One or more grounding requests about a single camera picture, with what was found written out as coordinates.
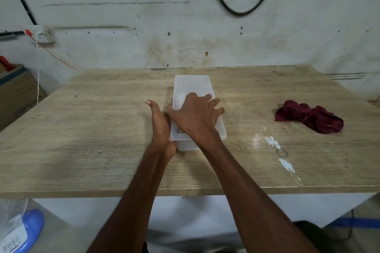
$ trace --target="maroon rag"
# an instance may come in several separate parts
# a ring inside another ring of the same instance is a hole
[[[306,103],[298,104],[293,100],[285,101],[283,107],[276,111],[275,120],[300,121],[310,129],[322,134],[341,132],[344,126],[341,118],[328,112],[324,107],[317,106],[310,109]]]

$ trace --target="wooden table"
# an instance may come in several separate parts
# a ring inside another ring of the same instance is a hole
[[[268,194],[380,191],[380,110],[289,65],[88,70],[0,133],[0,198],[121,196],[152,136],[144,101],[164,107],[178,74],[210,76],[226,109],[224,143]],[[343,132],[275,122],[288,99],[334,112]],[[223,191],[202,153],[177,152],[158,195],[212,194]]]

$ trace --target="clear plastic container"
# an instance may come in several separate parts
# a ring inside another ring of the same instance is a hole
[[[181,109],[186,96],[191,92],[195,92],[198,96],[205,96],[210,93],[212,98],[215,98],[215,93],[208,75],[176,75],[174,78],[173,109]],[[215,129],[219,132],[221,139],[227,138],[226,129],[221,116],[218,117]],[[171,122],[170,140],[176,141],[179,151],[199,150],[199,147],[190,136],[180,131],[173,121]]]

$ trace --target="wall socket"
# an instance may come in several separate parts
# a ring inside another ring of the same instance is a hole
[[[29,35],[38,43],[53,43],[54,37],[48,26],[45,25],[27,25],[24,29],[24,33]]]

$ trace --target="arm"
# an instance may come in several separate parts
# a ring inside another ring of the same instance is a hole
[[[222,143],[215,129],[223,108],[219,99],[190,93],[170,118],[200,147],[226,194],[240,237],[248,252],[318,253],[281,209],[256,184]]]
[[[87,253],[141,253],[143,248],[154,198],[165,168],[176,152],[175,142],[169,141],[169,120],[154,101],[146,103],[152,109],[152,142],[128,189]]]

